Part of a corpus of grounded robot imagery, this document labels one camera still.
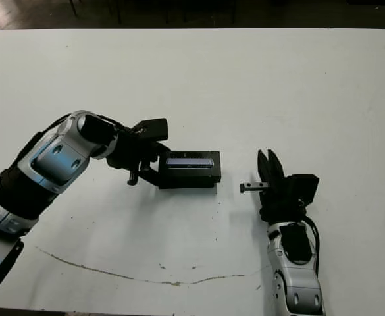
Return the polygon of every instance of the black object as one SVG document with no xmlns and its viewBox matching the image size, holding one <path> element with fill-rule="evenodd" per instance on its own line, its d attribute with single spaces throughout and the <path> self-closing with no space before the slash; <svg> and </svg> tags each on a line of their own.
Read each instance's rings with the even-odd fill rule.
<svg viewBox="0 0 385 316">
<path fill-rule="evenodd" d="M 269 149 L 268 158 L 258 151 L 258 174 L 262 183 L 240 184 L 240 191 L 260 191 L 261 219 L 269 225 L 301 221 L 305 207 L 312 203 L 319 179 L 313 174 L 284 176 L 276 154 Z"/>
<path fill-rule="evenodd" d="M 11 236 L 7 236 L 6 234 L 0 234 L 0 240 L 4 242 L 13 242 Z M 18 256 L 22 252 L 22 248 L 24 247 L 24 243 L 18 238 L 13 246 L 12 250 L 8 253 L 6 258 L 0 264 L 0 284 L 3 279 L 6 277 L 10 269 L 14 266 L 15 261 L 18 259 Z"/>
<path fill-rule="evenodd" d="M 281 222 L 305 222 L 315 237 L 317 259 L 315 272 L 318 275 L 320 240 L 315 223 L 306 216 L 306 207 L 312 203 L 317 191 L 319 179 L 313 174 L 294 174 L 284 176 L 283 167 L 276 154 L 268 150 L 268 158 L 258 151 L 258 174 L 262 183 L 241 183 L 240 192 L 259 191 L 262 208 L 259 210 L 261 219 L 269 225 Z M 311 251 L 305 228 L 286 228 L 282 233 L 282 243 L 288 248 L 291 261 L 305 261 Z"/>
<path fill-rule="evenodd" d="M 170 149 L 158 143 L 167 140 L 167 120 L 156 118 L 143 120 L 133 128 L 119 125 L 118 143 L 115 150 L 106 157 L 107 164 L 116 169 L 127 169 L 130 171 L 128 184 L 134 186 L 138 177 L 159 185 L 157 171 L 150 167 L 150 163 L 157 161 L 159 156 Z"/>
<path fill-rule="evenodd" d="M 109 146 L 118 132 L 113 124 L 110 124 L 93 115 L 85 115 L 84 123 L 78 129 L 82 137 L 92 143 Z"/>
<path fill-rule="evenodd" d="M 159 161 L 160 189 L 212 188 L 221 180 L 219 151 L 167 151 Z"/>
<path fill-rule="evenodd" d="M 23 219 L 36 219 L 57 197 L 28 178 L 18 167 L 0 176 L 0 206 Z"/>
<path fill-rule="evenodd" d="M 282 245 L 287 258 L 296 264 L 305 264 L 312 258 L 306 229 L 299 224 L 280 227 Z"/>
</svg>

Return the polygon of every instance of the small black device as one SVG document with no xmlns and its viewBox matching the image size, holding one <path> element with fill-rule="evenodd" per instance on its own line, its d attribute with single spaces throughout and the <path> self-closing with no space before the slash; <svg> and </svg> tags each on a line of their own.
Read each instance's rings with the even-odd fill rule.
<svg viewBox="0 0 385 316">
<path fill-rule="evenodd" d="M 221 180 L 219 151 L 166 151 L 159 159 L 160 189 L 212 188 Z"/>
</svg>

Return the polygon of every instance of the black cable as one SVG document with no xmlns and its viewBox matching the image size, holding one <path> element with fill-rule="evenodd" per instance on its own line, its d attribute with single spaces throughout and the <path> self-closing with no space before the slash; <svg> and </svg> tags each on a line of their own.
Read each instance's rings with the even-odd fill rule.
<svg viewBox="0 0 385 316">
<path fill-rule="evenodd" d="M 41 132 L 37 132 L 36 134 L 34 134 L 34 136 L 28 141 L 28 143 L 20 150 L 20 152 L 18 153 L 18 155 L 14 159 L 13 163 L 11 163 L 10 168 L 14 167 L 21 160 L 21 158 L 23 158 L 23 156 L 25 156 L 34 147 L 34 145 L 36 145 L 39 142 L 39 140 L 41 140 L 41 138 L 48 131 L 50 131 L 52 128 L 55 128 L 58 125 L 60 125 L 60 123 L 62 123 L 69 115 L 70 114 L 66 114 L 66 115 L 61 116 L 55 122 L 50 124 L 45 130 L 43 130 Z"/>
<path fill-rule="evenodd" d="M 317 259 L 315 260 L 315 272 L 318 276 L 318 269 L 319 269 L 319 250 L 320 250 L 320 242 L 319 242 L 319 233 L 317 226 L 315 225 L 314 221 L 310 219 L 308 216 L 304 215 L 302 218 L 302 221 L 307 223 L 309 227 L 311 227 L 313 236 L 315 237 L 315 251 L 317 253 Z"/>
</svg>

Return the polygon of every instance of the white table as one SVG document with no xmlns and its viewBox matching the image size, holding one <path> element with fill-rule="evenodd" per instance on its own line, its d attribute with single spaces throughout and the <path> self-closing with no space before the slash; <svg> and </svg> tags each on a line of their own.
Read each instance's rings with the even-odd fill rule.
<svg viewBox="0 0 385 316">
<path fill-rule="evenodd" d="M 321 179 L 328 315 L 385 315 L 385 30 L 0 31 L 0 170 L 77 109 L 166 117 L 172 149 L 221 151 L 222 182 L 129 187 L 92 161 L 24 238 L 0 307 L 274 315 L 267 226 L 238 189 L 272 148 Z"/>
</svg>

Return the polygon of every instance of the floor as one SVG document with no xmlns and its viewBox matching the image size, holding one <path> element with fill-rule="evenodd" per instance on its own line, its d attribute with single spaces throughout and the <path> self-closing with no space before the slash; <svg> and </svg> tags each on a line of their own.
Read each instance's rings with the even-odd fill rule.
<svg viewBox="0 0 385 316">
<path fill-rule="evenodd" d="M 384 5 L 349 5 L 346 0 L 236 0 L 234 24 L 234 0 L 118 0 L 121 24 L 116 0 L 73 1 L 78 17 L 69 0 L 0 0 L 0 29 L 385 28 Z"/>
</svg>

